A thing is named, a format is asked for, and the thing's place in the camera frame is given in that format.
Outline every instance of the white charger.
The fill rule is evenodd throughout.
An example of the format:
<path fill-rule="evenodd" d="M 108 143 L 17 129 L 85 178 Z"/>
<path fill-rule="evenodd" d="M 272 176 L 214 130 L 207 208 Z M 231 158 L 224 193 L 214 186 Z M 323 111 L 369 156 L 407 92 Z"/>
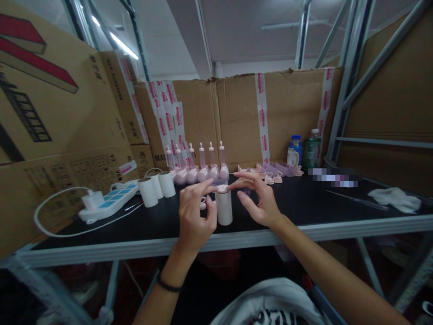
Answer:
<path fill-rule="evenodd" d="M 93 192 L 92 190 L 89 190 L 88 193 L 89 194 L 81 198 L 87 210 L 99 208 L 105 203 L 104 196 L 102 195 L 101 191 Z"/>

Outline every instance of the green bottle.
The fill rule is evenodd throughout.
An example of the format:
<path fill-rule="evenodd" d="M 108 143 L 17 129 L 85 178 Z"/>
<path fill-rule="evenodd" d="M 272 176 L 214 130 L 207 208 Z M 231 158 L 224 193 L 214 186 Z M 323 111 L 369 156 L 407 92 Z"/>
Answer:
<path fill-rule="evenodd" d="M 312 129 L 311 136 L 305 141 L 305 154 L 302 162 L 302 168 L 316 168 L 317 167 L 317 153 L 320 148 L 319 129 Z"/>

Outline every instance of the wrist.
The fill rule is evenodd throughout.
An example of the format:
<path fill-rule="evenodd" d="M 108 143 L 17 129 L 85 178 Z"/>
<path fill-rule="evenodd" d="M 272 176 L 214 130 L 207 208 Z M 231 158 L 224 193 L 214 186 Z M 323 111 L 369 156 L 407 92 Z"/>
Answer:
<path fill-rule="evenodd" d="M 291 227 L 295 227 L 295 225 L 285 215 L 280 214 L 269 228 L 273 232 L 278 233 L 281 230 Z"/>

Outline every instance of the ceiling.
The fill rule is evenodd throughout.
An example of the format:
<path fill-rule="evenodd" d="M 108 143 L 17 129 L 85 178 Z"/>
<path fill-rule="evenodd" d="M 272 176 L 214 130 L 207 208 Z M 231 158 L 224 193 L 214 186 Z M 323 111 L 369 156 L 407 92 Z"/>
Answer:
<path fill-rule="evenodd" d="M 416 0 L 377 0 L 370 28 L 406 13 Z M 308 27 L 306 58 L 317 58 L 344 0 L 313 0 L 310 21 L 327 19 L 327 24 Z M 212 61 L 236 63 L 294 59 L 298 27 L 261 30 L 263 25 L 299 22 L 302 0 L 201 0 Z M 347 15 L 337 31 L 327 56 L 340 52 Z"/>
<path fill-rule="evenodd" d="M 15 0 L 72 33 L 61 0 Z M 105 24 L 138 54 L 132 24 L 119 0 L 93 0 Z M 344 0 L 313 0 L 305 58 L 317 58 Z M 370 35 L 406 14 L 417 0 L 376 0 Z M 261 26 L 299 22 L 303 0 L 133 0 L 139 16 L 147 65 L 157 79 L 207 79 L 212 63 L 261 62 L 295 58 L 298 27 L 261 30 Z M 327 57 L 340 52 L 347 17 Z M 122 26 L 123 31 L 116 29 Z M 100 29 L 100 50 L 111 49 Z M 136 67 L 141 71 L 139 61 Z"/>

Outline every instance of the white cable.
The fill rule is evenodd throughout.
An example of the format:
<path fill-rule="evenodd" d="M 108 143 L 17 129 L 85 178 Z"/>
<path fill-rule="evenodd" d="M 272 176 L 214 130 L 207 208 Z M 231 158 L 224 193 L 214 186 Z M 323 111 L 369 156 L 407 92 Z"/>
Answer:
<path fill-rule="evenodd" d="M 323 157 L 323 160 L 324 160 L 324 161 L 325 161 L 329 166 L 331 166 L 332 168 L 338 168 L 338 167 L 335 166 L 334 164 L 330 163 L 330 162 L 326 159 L 326 156 Z"/>
<path fill-rule="evenodd" d="M 146 172 L 146 174 L 144 174 L 144 177 L 146 178 L 146 177 L 147 177 L 147 173 L 150 172 L 150 171 L 153 170 L 153 169 L 157 169 L 157 170 L 159 170 L 160 172 L 162 172 L 162 169 L 159 169 L 159 168 L 151 168 L 151 169 L 149 169 L 149 170 Z"/>
<path fill-rule="evenodd" d="M 92 190 L 89 189 L 89 188 L 87 188 L 87 187 L 82 187 L 82 186 L 70 187 L 70 188 L 68 188 L 68 189 L 61 190 L 60 192 L 57 192 L 57 193 L 53 194 L 53 195 L 50 196 L 48 199 L 46 199 L 45 201 L 43 201 L 43 202 L 42 202 L 42 203 L 41 203 L 41 204 L 36 208 L 35 213 L 33 214 L 33 221 L 35 222 L 35 224 L 36 224 L 36 226 L 39 228 L 39 230 L 42 231 L 44 234 L 46 234 L 46 235 L 48 235 L 48 236 L 51 236 L 51 237 L 57 237 L 57 238 L 74 237 L 74 236 L 83 235 L 83 234 L 85 234 L 85 233 L 92 232 L 92 231 L 95 231 L 95 230 L 101 229 L 102 227 L 108 226 L 110 223 L 116 222 L 117 220 L 122 219 L 123 217 L 126 217 L 127 215 L 131 214 L 132 212 L 134 212 L 135 210 L 137 210 L 139 207 L 141 207 L 141 206 L 143 205 L 143 203 L 141 203 L 139 206 L 137 206 L 135 209 L 129 211 L 127 214 L 124 214 L 123 216 L 118 217 L 117 219 L 114 219 L 114 220 L 110 221 L 109 223 L 105 223 L 105 224 L 103 224 L 103 225 L 101 225 L 101 226 L 99 226 L 99 227 L 96 227 L 96 228 L 93 228 L 93 229 L 90 229 L 90 230 L 86 230 L 86 231 L 84 231 L 84 232 L 79 232 L 79 233 L 76 233 L 76 234 L 70 234 L 70 235 L 57 235 L 57 234 L 54 234 L 54 233 L 52 233 L 52 232 L 49 232 L 49 231 L 46 230 L 46 229 L 42 226 L 42 224 L 39 222 L 39 219 L 38 219 L 39 211 L 41 211 L 41 209 L 42 209 L 42 207 L 45 205 L 45 203 L 47 203 L 47 202 L 48 202 L 49 200 L 51 200 L 53 197 L 55 197 L 55 196 L 57 196 L 57 195 L 59 195 L 59 194 L 61 194 L 61 193 L 67 192 L 67 191 L 69 191 L 69 190 L 73 190 L 73 189 L 86 189 L 86 190 L 89 191 L 89 193 L 92 193 Z"/>
<path fill-rule="evenodd" d="M 140 292 L 140 296 L 141 296 L 141 298 L 143 299 L 143 298 L 144 298 L 144 296 L 143 296 L 143 291 L 141 291 L 141 288 L 140 288 L 140 286 L 138 285 L 137 280 L 134 278 L 134 276 L 133 276 L 133 274 L 132 274 L 132 271 L 131 271 L 131 269 L 129 268 L 128 263 L 126 263 L 126 261 L 124 261 L 124 263 L 125 263 L 126 268 L 128 269 L 128 272 L 129 272 L 129 275 L 131 276 L 132 281 L 133 281 L 133 282 L 135 283 L 135 285 L 137 286 L 138 292 Z"/>

